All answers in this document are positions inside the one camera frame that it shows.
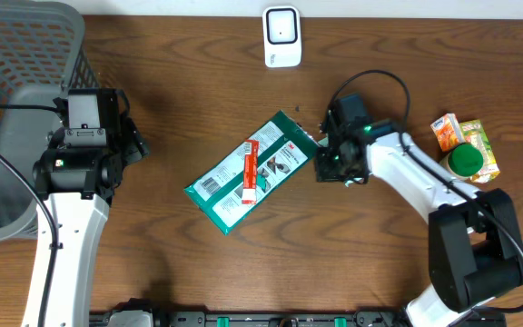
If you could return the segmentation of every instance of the teal plastic package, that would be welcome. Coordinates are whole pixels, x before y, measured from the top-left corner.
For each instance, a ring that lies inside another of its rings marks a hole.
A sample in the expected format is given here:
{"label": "teal plastic package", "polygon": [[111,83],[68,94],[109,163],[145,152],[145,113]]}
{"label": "teal plastic package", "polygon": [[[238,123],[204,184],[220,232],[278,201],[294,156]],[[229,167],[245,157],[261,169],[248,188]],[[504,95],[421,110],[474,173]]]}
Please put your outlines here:
{"label": "teal plastic package", "polygon": [[273,190],[302,168],[318,147],[282,111],[248,139],[260,142],[256,204],[242,204],[245,143],[184,190],[226,235]]}

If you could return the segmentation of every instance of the white arm segment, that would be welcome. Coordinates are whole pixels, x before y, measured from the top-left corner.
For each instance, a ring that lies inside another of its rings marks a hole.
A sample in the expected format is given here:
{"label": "white arm segment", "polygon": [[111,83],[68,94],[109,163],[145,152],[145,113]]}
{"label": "white arm segment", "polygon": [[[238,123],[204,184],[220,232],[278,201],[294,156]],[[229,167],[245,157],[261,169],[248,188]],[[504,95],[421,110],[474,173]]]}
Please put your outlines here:
{"label": "white arm segment", "polygon": [[[424,164],[453,184],[471,198],[479,189],[455,178],[438,163],[423,153],[415,145],[408,134],[403,140],[410,151]],[[407,154],[403,152],[399,142],[399,133],[388,134],[367,146],[367,158],[371,173],[387,182],[407,202],[417,210],[428,223],[429,214],[436,211],[442,204],[457,205],[465,200],[450,192],[442,182],[435,179]],[[458,320],[467,312],[453,312],[439,298],[433,285],[407,306],[407,315],[414,327],[445,327]]]}
{"label": "white arm segment", "polygon": [[[109,206],[94,195],[82,200],[80,193],[53,193],[44,201],[58,227],[59,243],[45,316],[45,326],[87,326],[94,264],[100,234]],[[50,227],[37,208],[38,238],[34,272],[22,327],[36,327],[52,242]]]}

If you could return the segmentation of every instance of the green connector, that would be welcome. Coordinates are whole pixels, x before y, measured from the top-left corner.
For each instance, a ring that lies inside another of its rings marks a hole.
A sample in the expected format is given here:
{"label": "green connector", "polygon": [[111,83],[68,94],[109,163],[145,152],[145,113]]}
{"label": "green connector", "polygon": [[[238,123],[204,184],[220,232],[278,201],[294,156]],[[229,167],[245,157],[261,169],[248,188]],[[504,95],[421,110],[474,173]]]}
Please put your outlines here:
{"label": "green connector", "polygon": [[344,318],[335,318],[334,327],[346,327],[346,319]]}
{"label": "green connector", "polygon": [[229,327],[229,318],[217,318],[217,327]]}

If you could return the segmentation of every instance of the barcode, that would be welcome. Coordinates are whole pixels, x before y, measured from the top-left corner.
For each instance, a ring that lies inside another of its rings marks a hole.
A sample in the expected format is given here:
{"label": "barcode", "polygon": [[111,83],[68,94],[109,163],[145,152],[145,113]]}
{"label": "barcode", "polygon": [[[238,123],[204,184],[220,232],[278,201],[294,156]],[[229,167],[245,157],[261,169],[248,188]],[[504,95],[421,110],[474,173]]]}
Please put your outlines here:
{"label": "barcode", "polygon": [[243,151],[245,151],[245,154],[252,154],[252,144],[250,142],[246,142],[243,146]]}
{"label": "barcode", "polygon": [[213,177],[210,177],[205,180],[205,182],[201,183],[201,186],[207,191],[209,195],[214,195],[221,189],[221,186],[215,180]]}

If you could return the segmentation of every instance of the cable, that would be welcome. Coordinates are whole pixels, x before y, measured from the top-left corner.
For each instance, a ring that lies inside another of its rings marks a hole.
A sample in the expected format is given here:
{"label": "cable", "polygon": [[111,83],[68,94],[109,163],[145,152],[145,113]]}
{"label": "cable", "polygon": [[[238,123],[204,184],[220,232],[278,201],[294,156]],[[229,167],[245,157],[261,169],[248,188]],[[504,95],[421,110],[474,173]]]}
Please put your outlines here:
{"label": "cable", "polygon": [[37,104],[0,104],[0,109],[36,109],[36,110],[45,110],[52,113],[60,114],[58,108],[54,108],[47,105],[37,105]]}
{"label": "cable", "polygon": [[[521,261],[523,262],[523,250],[519,246],[519,243],[516,241],[516,239],[510,234],[508,228],[504,226],[499,220],[497,220],[493,214],[491,214],[487,209],[483,208],[481,205],[476,203],[472,198],[470,198],[467,194],[463,193],[460,189],[455,187],[452,183],[445,180],[443,177],[441,177],[439,174],[434,172],[432,169],[430,169],[426,164],[424,164],[416,155],[414,155],[409,147],[405,144],[405,141],[403,139],[403,134],[405,133],[406,127],[407,127],[407,119],[409,118],[410,113],[410,92],[409,88],[403,82],[400,77],[396,76],[395,74],[379,69],[373,69],[364,71],[362,73],[355,74],[353,77],[349,78],[346,82],[344,82],[338,90],[334,93],[334,95],[331,98],[331,101],[329,102],[329,109],[334,104],[334,101],[336,101],[336,98],[338,97],[338,94],[342,91],[346,85],[348,85],[350,82],[354,81],[355,79],[364,76],[365,74],[385,74],[386,76],[389,76],[393,78],[395,81],[397,81],[400,86],[403,88],[403,91],[405,92],[405,96],[407,99],[407,103],[405,106],[405,115],[403,116],[403,120],[401,122],[401,128],[399,131],[399,142],[400,146],[402,147],[403,151],[415,162],[417,163],[421,168],[423,168],[427,173],[429,173],[431,176],[435,177],[438,181],[442,182],[448,189],[453,191],[455,194],[459,195],[462,199],[464,199],[467,203],[469,203],[475,210],[483,214],[483,216],[489,220],[491,223],[493,223],[503,234],[506,236],[506,238],[512,243],[512,246],[518,253],[519,257],[521,258]],[[487,311],[487,312],[501,312],[501,313],[517,313],[517,312],[523,312],[523,304],[516,308],[494,308],[494,307],[478,307],[473,309],[474,311]]]}
{"label": "cable", "polygon": [[44,320],[45,320],[45,312],[47,310],[47,302],[50,295],[50,287],[52,285],[52,275],[54,274],[54,266],[55,266],[55,257],[57,255],[57,250],[59,248],[58,244],[58,230],[55,225],[54,218],[50,214],[50,211],[45,206],[44,202],[42,202],[42,199],[37,195],[35,192],[35,189],[32,185],[27,182],[25,177],[21,175],[15,169],[15,167],[10,164],[1,154],[0,154],[0,163],[7,168],[7,170],[15,176],[21,182],[27,191],[34,197],[34,200],[37,202],[37,204],[42,208],[42,212],[45,215],[45,219],[47,220],[48,224],[50,225],[50,234],[52,235],[52,244],[50,244],[50,262],[47,266],[47,273],[45,275],[45,282],[44,282],[44,292],[42,293],[42,303],[40,304],[40,312],[39,312],[39,318],[38,318],[38,325],[40,327],[44,326]]}

